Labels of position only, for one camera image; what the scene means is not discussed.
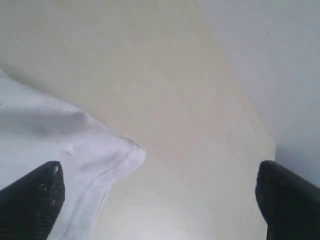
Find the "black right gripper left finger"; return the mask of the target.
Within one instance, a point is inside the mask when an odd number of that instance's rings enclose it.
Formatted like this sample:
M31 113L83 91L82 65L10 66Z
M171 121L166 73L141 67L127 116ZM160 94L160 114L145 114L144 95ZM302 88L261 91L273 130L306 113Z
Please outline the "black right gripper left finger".
M61 163L48 161L0 191L0 238L46 240L65 201Z

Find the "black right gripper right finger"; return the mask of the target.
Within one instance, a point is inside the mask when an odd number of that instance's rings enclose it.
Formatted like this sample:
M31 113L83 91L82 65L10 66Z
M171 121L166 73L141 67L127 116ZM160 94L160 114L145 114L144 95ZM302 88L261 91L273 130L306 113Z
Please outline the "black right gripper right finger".
M259 165L255 198L268 240L318 240L320 189L275 161Z

